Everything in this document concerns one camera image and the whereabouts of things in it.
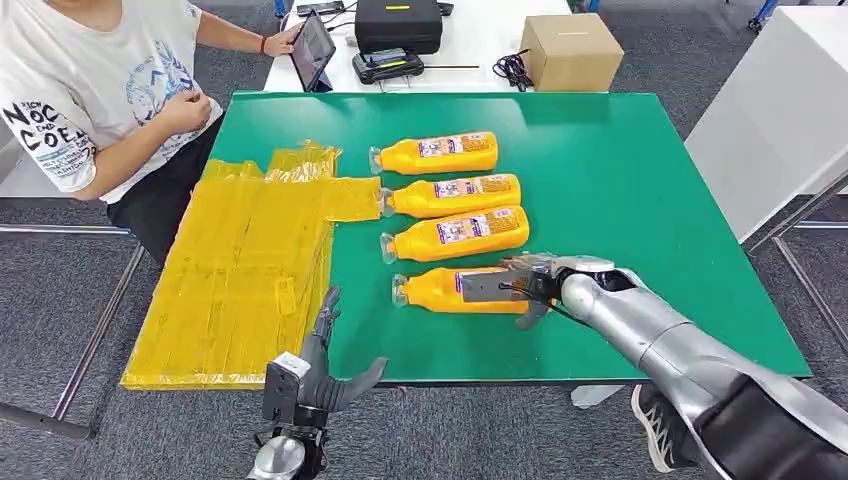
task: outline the sneaker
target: sneaker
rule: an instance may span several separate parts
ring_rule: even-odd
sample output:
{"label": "sneaker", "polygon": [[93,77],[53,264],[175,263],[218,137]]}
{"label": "sneaker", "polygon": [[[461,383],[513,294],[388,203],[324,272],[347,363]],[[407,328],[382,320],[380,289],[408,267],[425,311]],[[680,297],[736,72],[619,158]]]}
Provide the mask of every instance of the sneaker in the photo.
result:
{"label": "sneaker", "polygon": [[691,434],[680,414],[653,385],[636,385],[630,397],[633,414],[648,434],[648,453],[654,468],[660,473],[694,467],[695,462],[684,455],[684,444],[691,443]]}

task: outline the robotic arm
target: robotic arm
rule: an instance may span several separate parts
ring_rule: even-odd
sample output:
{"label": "robotic arm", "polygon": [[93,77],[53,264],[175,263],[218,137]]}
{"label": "robotic arm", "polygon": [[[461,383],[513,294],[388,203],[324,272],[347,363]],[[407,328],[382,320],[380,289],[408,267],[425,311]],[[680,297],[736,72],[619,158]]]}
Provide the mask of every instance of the robotic arm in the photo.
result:
{"label": "robotic arm", "polygon": [[[465,276],[465,301],[530,299],[519,328],[556,310],[602,335],[680,415],[699,463],[728,480],[848,478],[848,413],[805,384],[739,355],[695,326],[630,270],[595,257],[521,255],[505,272]],[[299,356],[269,363],[263,415],[274,422],[248,478],[301,480],[326,467],[326,421],[380,381],[386,359],[338,381],[327,347],[338,288]]]}
{"label": "robotic arm", "polygon": [[848,478],[848,413],[718,342],[632,271],[595,257],[522,255],[503,265],[510,271],[465,277],[465,300],[529,298],[519,328],[555,309],[597,331],[657,385],[720,478]]}
{"label": "robotic arm", "polygon": [[268,364],[262,416],[273,422],[271,438],[256,436],[261,448],[256,455],[250,480],[311,480],[327,468],[324,445],[330,413],[344,410],[383,378],[387,360],[378,358],[365,372],[350,380],[336,380],[328,374],[327,349],[339,287],[332,286],[295,356],[284,353]]}

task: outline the black shorts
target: black shorts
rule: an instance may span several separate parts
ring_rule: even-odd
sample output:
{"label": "black shorts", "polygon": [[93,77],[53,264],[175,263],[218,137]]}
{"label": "black shorts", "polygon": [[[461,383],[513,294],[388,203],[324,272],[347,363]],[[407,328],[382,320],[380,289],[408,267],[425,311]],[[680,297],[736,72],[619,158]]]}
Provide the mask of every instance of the black shorts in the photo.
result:
{"label": "black shorts", "polygon": [[222,115],[199,137],[183,145],[165,165],[106,208],[112,224],[128,228],[160,266],[165,264],[174,243],[191,191],[206,167],[223,118]]}

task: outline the gray carpet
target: gray carpet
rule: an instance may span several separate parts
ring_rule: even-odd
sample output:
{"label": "gray carpet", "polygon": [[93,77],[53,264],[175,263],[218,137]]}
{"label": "gray carpet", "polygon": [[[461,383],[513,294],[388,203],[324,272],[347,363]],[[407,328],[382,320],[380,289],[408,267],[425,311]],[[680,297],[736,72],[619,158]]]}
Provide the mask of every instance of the gray carpet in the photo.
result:
{"label": "gray carpet", "polygon": [[[273,31],[268,0],[196,2],[254,30]],[[685,136],[752,41],[747,1],[604,0],[601,15],[627,55],[618,91],[654,91]],[[261,88],[270,62],[200,49],[197,73],[226,105]],[[848,211],[844,200],[826,215]],[[0,200],[0,223],[105,223],[102,206]],[[840,318],[848,318],[848,237],[793,233],[789,242]],[[128,239],[0,237],[0,401],[49,413],[132,249]],[[816,377],[848,407],[848,361],[772,246],[753,259]],[[236,479],[250,434],[264,426],[256,392],[131,392],[116,387],[158,270],[145,258],[70,418],[97,436],[74,442],[0,422],[0,478]],[[569,388],[386,389],[331,420],[328,479],[698,479],[659,475],[632,418],[628,391],[587,411]]]}

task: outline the yellow bottle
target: yellow bottle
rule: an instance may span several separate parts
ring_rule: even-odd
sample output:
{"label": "yellow bottle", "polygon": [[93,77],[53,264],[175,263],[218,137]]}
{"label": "yellow bottle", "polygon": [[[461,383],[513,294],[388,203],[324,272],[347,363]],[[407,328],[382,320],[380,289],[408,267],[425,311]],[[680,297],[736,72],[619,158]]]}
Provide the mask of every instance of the yellow bottle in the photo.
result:
{"label": "yellow bottle", "polygon": [[492,132],[401,140],[391,147],[369,151],[371,171],[402,175],[491,170],[498,162],[498,142]]}
{"label": "yellow bottle", "polygon": [[430,262],[520,247],[529,236],[524,210],[510,206],[422,220],[395,236],[382,234],[380,247],[386,263]]}
{"label": "yellow bottle", "polygon": [[462,278],[487,272],[503,272],[505,268],[434,268],[418,277],[395,275],[392,279],[392,301],[396,307],[418,305],[440,313],[524,313],[526,300],[499,302],[465,302],[462,300]]}
{"label": "yellow bottle", "polygon": [[406,188],[380,191],[384,217],[405,213],[416,218],[444,217],[488,207],[520,205],[521,185],[512,174],[458,178],[444,182],[419,180]]}

